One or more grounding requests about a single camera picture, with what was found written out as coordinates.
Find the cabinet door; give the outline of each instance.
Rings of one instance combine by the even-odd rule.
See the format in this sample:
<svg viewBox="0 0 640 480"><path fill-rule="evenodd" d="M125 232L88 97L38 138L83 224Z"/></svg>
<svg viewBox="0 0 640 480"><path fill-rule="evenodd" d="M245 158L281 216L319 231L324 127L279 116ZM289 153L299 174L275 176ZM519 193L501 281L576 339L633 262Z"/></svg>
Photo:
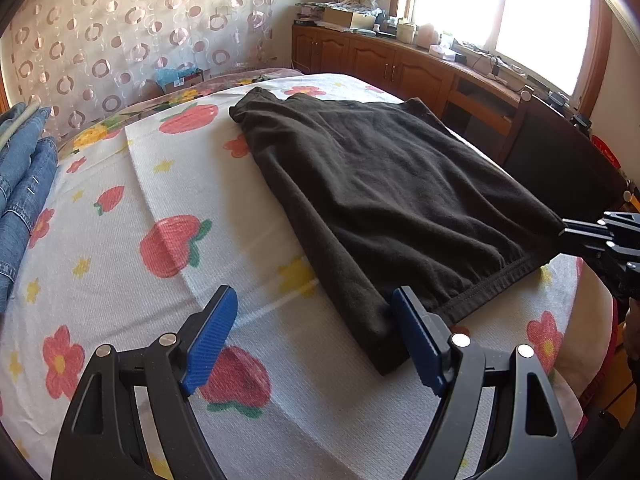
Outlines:
<svg viewBox="0 0 640 480"><path fill-rule="evenodd" d="M311 74L316 30L312 27L298 26L291 31L291 60L293 68L303 74Z"/></svg>
<svg viewBox="0 0 640 480"><path fill-rule="evenodd" d="M401 99L419 97L442 117L453 84L454 71L419 52L398 50L391 76L391 92Z"/></svg>
<svg viewBox="0 0 640 480"><path fill-rule="evenodd" d="M348 71L358 79L387 90L393 62L392 48L373 41L350 41Z"/></svg>
<svg viewBox="0 0 640 480"><path fill-rule="evenodd" d="M339 32L318 30L313 72L345 73L348 63L349 38Z"/></svg>

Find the jeans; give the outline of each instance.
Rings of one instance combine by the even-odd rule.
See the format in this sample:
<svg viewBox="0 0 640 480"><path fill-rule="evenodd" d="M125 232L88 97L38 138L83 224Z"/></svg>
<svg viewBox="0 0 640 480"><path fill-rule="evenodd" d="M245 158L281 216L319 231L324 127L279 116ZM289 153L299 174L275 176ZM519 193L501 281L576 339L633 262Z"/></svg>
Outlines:
<svg viewBox="0 0 640 480"><path fill-rule="evenodd" d="M25 104L18 103L8 112L0 116L0 134L9 124L24 111ZM31 154L36 149L38 137L44 129L44 123L49 118L51 108L40 108L29 117L11 136L6 146L0 151L0 214L6 208L7 201L14 191L14 187L31 164Z"/></svg>
<svg viewBox="0 0 640 480"><path fill-rule="evenodd" d="M53 138L40 139L31 165L15 186L0 218L0 314L6 310L29 237L49 195L57 163Z"/></svg>

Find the wooden desk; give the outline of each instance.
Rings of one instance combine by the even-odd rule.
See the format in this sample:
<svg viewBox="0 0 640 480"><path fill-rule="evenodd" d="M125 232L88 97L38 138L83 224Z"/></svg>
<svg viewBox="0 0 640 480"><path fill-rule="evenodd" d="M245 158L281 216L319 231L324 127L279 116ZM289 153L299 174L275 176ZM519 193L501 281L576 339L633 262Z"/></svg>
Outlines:
<svg viewBox="0 0 640 480"><path fill-rule="evenodd" d="M503 137L520 102L516 92L471 67L396 40L294 25L291 57L306 74L344 73L401 99L419 97L441 119L462 109Z"/></svg>

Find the bed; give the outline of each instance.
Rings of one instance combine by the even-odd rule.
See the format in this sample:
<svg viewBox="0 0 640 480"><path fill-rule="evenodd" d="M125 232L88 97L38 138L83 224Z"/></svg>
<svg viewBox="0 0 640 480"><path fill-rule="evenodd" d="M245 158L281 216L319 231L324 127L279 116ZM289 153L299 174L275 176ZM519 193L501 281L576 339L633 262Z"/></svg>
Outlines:
<svg viewBox="0 0 640 480"><path fill-rule="evenodd" d="M228 478L402 478L420 446L436 397L410 363L385 377L374 370L228 115L254 86L283 99L399 102L350 76L284 76L178 92L170 107L107 120L61 150L0 332L0 421L44 479L95 348L149 345L221 284L238 292L238 319L191 405ZM175 261L162 257L169 232ZM560 255L455 330L488 348L528 341L574 434L614 316L596 276ZM143 388L136 397L154 470L171 478ZM490 407L487 391L459 478L475 469Z"/></svg>

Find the black t-shirt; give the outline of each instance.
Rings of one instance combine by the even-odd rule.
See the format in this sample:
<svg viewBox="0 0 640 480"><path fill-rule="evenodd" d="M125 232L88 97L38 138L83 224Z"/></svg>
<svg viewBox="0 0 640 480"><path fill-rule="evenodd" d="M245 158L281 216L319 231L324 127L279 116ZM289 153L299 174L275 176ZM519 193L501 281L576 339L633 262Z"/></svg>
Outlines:
<svg viewBox="0 0 640 480"><path fill-rule="evenodd" d="M392 292L447 324L558 254L561 219L418 99L285 101L254 88L232 119L319 281L382 373L407 352Z"/></svg>

